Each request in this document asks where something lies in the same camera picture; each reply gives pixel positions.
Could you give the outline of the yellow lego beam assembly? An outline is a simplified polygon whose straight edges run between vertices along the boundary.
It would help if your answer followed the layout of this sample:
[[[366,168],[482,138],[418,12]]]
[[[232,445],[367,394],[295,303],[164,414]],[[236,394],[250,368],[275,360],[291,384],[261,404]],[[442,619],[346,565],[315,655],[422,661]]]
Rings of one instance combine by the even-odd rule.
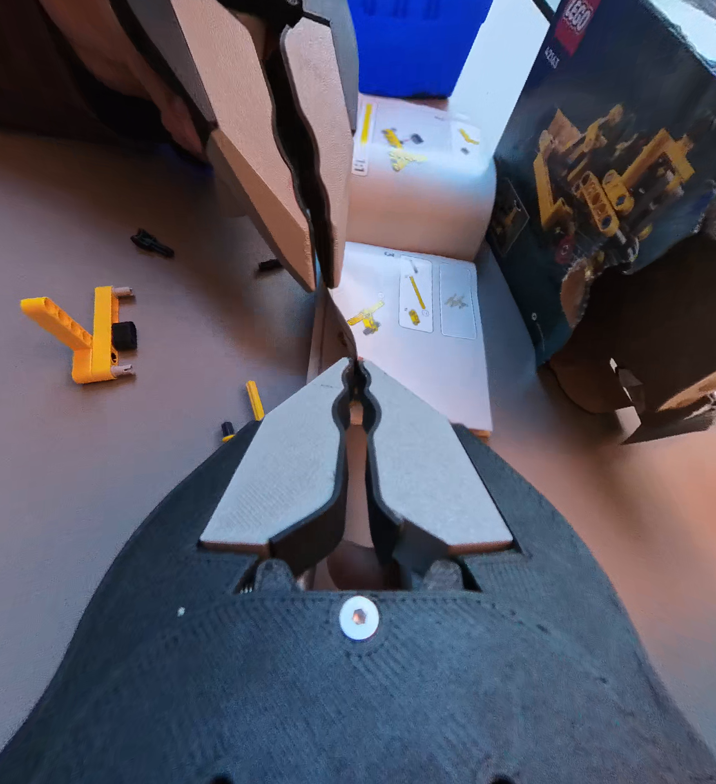
[[[101,286],[94,289],[93,327],[83,328],[48,297],[20,300],[21,311],[72,352],[71,378],[79,385],[100,383],[132,376],[131,364],[120,356],[137,350],[137,328],[121,321],[119,306],[134,297],[130,287]]]

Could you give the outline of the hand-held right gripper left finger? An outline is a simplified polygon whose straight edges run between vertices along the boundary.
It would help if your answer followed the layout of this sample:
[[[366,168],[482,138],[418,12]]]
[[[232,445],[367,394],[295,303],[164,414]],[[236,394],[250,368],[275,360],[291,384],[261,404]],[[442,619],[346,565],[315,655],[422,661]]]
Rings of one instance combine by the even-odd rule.
[[[268,413],[199,542],[206,549],[315,568],[345,529],[353,361],[342,358]]]

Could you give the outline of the white instruction booklet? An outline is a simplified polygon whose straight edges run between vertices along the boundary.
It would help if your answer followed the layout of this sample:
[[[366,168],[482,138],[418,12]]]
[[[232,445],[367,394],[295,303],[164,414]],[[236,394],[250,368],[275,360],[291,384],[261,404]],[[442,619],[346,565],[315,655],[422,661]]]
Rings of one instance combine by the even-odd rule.
[[[496,168],[463,115],[361,95],[341,282],[317,293],[307,381],[372,362],[453,423],[493,429],[475,265]]]

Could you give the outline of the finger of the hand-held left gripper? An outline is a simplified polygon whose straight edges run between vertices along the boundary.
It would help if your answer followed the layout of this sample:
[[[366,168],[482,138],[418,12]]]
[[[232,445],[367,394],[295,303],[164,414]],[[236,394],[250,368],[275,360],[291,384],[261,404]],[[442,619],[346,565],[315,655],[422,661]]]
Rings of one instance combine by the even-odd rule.
[[[301,127],[294,183],[311,223],[324,284],[335,289],[344,262],[359,53],[348,2],[303,1],[300,7],[300,19],[280,39]]]
[[[218,1],[128,1],[127,36],[189,109],[208,161],[277,259],[318,285],[311,223],[294,183],[301,132],[270,27]]]

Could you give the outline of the person's left hand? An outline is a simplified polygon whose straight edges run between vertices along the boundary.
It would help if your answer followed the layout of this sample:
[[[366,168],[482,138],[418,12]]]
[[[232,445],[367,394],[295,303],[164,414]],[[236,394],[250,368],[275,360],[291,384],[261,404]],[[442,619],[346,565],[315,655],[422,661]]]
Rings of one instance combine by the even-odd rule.
[[[185,102],[129,40],[108,1],[41,1],[83,65],[108,88],[150,100],[173,141],[205,161],[203,144]]]

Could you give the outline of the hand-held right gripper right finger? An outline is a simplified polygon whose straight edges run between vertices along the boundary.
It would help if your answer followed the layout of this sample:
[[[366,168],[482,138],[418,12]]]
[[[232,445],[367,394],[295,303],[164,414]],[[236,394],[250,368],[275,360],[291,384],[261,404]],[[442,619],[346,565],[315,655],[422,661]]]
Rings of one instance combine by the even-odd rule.
[[[511,548],[509,526],[450,420],[371,361],[355,371],[380,563],[423,575],[435,561]]]

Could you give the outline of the dark lego set box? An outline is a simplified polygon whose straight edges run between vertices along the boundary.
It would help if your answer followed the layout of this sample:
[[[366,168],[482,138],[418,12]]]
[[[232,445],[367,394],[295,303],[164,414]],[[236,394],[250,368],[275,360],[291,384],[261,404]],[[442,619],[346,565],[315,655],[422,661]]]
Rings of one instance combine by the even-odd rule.
[[[625,443],[716,421],[716,2],[560,2],[487,239],[538,365]]]

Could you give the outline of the blue plastic bin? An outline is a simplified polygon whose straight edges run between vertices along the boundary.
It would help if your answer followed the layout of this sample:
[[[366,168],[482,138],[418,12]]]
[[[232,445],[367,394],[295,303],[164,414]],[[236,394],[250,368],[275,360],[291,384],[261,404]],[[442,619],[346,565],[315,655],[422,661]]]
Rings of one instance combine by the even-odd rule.
[[[491,4],[350,1],[359,91],[400,99],[447,99]]]

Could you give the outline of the long black lego pin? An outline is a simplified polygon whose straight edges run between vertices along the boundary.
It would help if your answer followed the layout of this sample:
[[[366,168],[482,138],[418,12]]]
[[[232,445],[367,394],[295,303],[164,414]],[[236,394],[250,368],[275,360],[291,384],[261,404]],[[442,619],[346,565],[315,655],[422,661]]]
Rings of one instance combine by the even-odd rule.
[[[130,236],[130,241],[138,250],[148,252],[165,259],[175,258],[175,250],[158,240],[157,237],[143,228]]]

